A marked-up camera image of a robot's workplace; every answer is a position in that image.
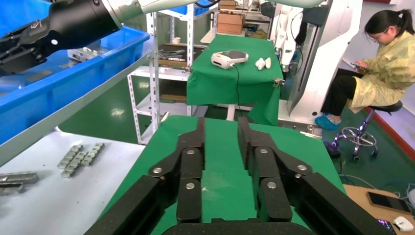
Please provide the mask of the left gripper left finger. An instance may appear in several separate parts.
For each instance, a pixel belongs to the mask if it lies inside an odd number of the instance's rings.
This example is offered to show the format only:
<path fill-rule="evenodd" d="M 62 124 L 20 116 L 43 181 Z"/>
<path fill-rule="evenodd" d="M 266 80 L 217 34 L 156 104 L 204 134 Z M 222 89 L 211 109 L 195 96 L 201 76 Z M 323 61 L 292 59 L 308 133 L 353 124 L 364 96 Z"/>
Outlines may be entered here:
<path fill-rule="evenodd" d="M 87 231 L 88 235 L 149 235 L 165 210 L 177 205 L 177 223 L 202 221 L 205 119 L 179 135 L 176 149 L 151 166 Z"/>

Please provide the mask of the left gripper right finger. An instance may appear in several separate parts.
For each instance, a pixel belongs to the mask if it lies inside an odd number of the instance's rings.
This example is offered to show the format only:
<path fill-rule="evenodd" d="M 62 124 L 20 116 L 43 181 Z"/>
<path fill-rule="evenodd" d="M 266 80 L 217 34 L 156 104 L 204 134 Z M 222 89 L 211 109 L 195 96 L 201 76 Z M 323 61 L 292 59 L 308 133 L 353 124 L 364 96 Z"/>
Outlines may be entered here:
<path fill-rule="evenodd" d="M 312 166 L 280 150 L 270 134 L 252 129 L 244 117 L 237 121 L 237 137 L 262 222 L 290 222 L 297 213 L 316 235 L 389 233 Z"/>

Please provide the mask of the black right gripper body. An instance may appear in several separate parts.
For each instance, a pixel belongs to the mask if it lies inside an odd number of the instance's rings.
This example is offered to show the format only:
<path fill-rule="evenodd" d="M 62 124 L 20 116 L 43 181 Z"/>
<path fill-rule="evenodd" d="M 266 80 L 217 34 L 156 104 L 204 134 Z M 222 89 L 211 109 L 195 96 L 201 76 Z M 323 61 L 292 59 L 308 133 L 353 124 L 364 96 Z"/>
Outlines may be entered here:
<path fill-rule="evenodd" d="M 47 17 L 23 31 L 23 46 L 51 55 L 85 47 L 119 30 L 102 0 L 62 0 L 49 6 Z"/>

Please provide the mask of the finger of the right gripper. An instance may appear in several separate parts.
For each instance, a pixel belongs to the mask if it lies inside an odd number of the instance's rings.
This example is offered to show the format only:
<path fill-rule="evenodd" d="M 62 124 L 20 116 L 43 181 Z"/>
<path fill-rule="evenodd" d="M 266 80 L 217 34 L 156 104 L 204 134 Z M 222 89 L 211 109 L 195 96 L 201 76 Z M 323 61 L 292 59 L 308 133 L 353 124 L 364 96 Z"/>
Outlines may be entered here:
<path fill-rule="evenodd" d="M 14 75 L 45 62 L 45 56 L 31 48 L 0 59 L 0 75 Z"/>
<path fill-rule="evenodd" d="M 20 39 L 27 33 L 27 29 L 19 29 L 5 34 L 0 39 L 1 52 L 23 52 L 32 51 L 32 46 L 25 46 L 20 43 Z"/>

